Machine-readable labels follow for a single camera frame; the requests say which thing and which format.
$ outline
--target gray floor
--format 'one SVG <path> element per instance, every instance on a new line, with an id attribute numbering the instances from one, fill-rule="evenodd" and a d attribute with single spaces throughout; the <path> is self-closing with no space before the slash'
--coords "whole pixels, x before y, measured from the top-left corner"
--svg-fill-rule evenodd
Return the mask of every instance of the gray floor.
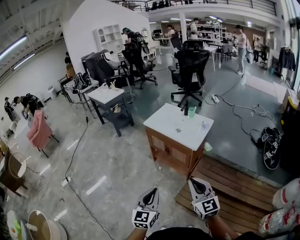
<path id="1" fill-rule="evenodd" d="M 122 137 L 119 138 L 112 124 L 102 125 L 98 119 L 93 120 L 90 117 L 90 125 L 74 156 L 72 170 L 68 172 L 68 176 L 72 177 L 72 187 L 114 239 L 124 239 L 132 231 L 131 214 L 137 197 L 153 187 L 159 188 L 160 191 L 161 215 L 152 231 L 163 225 L 194 225 L 205 228 L 204 222 L 174 201 L 174 197 L 185 184 L 185 177 L 159 162 L 154 163 L 150 156 L 142 122 L 165 102 L 171 103 L 170 93 L 178 88 L 172 84 L 169 70 L 165 69 L 165 55 L 158 57 L 157 61 L 163 63 L 157 64 L 155 69 L 158 71 L 154 72 L 158 86 L 150 82 L 145 83 L 143 90 L 135 90 L 136 98 L 130 105 L 135 126 L 123 129 Z M 216 68 L 214 72 L 212 61 L 209 60 L 205 70 L 206 99 L 210 101 L 210 94 L 222 95 L 235 86 L 224 95 L 225 100 L 246 106 L 259 103 L 267 111 L 275 114 L 279 106 L 274 97 L 239 84 L 241 77 L 234 73 L 236 63 L 236 60 L 225 62 L 221 69 Z M 258 65 L 247 65 L 247 71 L 262 79 L 273 81 L 273 78 Z M 196 105 L 196 102 L 190 101 L 190 104 Z M 277 183 L 286 183 L 285 171 L 278 168 L 270 172 L 262 165 L 262 157 L 242 132 L 240 120 L 232 114 L 231 107 L 223 102 L 217 106 L 203 103 L 198 112 L 215 121 L 207 139 L 213 147 L 211 154 Z M 236 112 L 244 117 L 243 126 L 246 131 L 272 126 L 269 118 L 252 115 L 249 110 L 236 109 Z M 43 173 L 45 178 L 27 171 L 26 178 L 33 188 L 29 197 L 20 198 L 8 191 L 5 211 L 14 210 L 26 219 L 32 210 L 38 209 L 49 219 L 54 219 L 63 210 L 67 210 L 60 218 L 60 223 L 67 230 L 69 239 L 109 239 L 70 187 L 62 187 L 60 183 L 75 150 L 75 145 L 71 148 L 69 146 L 80 138 L 86 127 L 82 106 L 76 108 L 63 96 L 59 96 L 47 104 L 45 113 L 49 116 L 51 128 L 60 143 L 48 143 L 45 152 L 50 154 L 49 159 L 34 148 L 23 153 L 24 158 L 31 156 L 28 165 L 34 171 L 40 172 L 47 166 L 50 167 Z M 9 144 L 12 146 L 14 141 L 10 140 Z M 17 145 L 12 151 L 18 152 Z M 94 192 L 86 195 L 86 191 L 104 176 L 106 180 Z"/>

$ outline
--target ceiling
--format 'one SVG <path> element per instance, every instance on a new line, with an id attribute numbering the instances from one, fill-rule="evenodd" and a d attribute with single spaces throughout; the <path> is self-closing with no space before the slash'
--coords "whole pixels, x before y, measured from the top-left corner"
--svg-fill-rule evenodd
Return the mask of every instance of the ceiling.
<path id="1" fill-rule="evenodd" d="M 64 0 L 0 0 L 0 53 L 27 36 L 0 60 L 0 81 L 26 56 L 63 40 L 59 20 L 62 3 Z"/>
<path id="2" fill-rule="evenodd" d="M 187 19 L 193 19 L 198 17 L 201 20 L 206 20 L 209 16 L 215 16 L 221 18 L 225 23 L 234 23 L 234 24 L 242 24 L 247 25 L 247 21 L 252 22 L 252 26 L 258 28 L 260 30 L 264 30 L 265 28 L 273 27 L 273 25 L 269 24 L 268 22 L 264 22 L 261 20 L 257 20 L 255 18 L 245 17 L 242 15 L 235 15 L 230 13 L 215 13 L 215 12 L 199 12 L 199 13 L 186 13 Z M 170 18 L 179 18 L 179 14 L 172 14 L 172 15 L 164 15 L 164 16 L 157 16 L 155 18 L 150 18 L 150 22 L 158 22 L 158 21 L 172 21 Z"/>

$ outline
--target balcony railing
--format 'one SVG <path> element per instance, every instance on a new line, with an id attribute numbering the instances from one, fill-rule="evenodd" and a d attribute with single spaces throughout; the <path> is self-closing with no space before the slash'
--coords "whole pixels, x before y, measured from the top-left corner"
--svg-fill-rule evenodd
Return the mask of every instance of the balcony railing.
<path id="1" fill-rule="evenodd" d="M 149 1 L 112 1 L 118 5 L 129 8 L 133 11 L 148 12 L 156 9 L 167 8 L 170 6 L 188 5 L 188 4 L 230 4 L 243 6 L 264 11 L 266 13 L 276 14 L 276 3 L 270 0 L 149 0 Z"/>

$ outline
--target faucet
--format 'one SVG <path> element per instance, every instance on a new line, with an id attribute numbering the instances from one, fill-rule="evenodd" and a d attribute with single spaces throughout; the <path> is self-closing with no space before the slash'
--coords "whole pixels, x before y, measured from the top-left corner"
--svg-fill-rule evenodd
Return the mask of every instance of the faucet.
<path id="1" fill-rule="evenodd" d="M 181 111 L 184 110 L 184 115 L 187 116 L 188 115 L 188 100 L 186 99 L 184 101 L 183 107 L 181 108 Z"/>

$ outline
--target black jacket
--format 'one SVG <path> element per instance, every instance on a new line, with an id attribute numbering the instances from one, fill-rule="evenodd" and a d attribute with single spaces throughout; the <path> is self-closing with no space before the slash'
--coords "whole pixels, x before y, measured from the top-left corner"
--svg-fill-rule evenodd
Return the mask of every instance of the black jacket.
<path id="1" fill-rule="evenodd" d="M 279 66 L 280 68 L 287 68 L 289 70 L 295 71 L 295 56 L 291 50 L 286 50 L 285 47 L 282 47 L 280 49 Z"/>

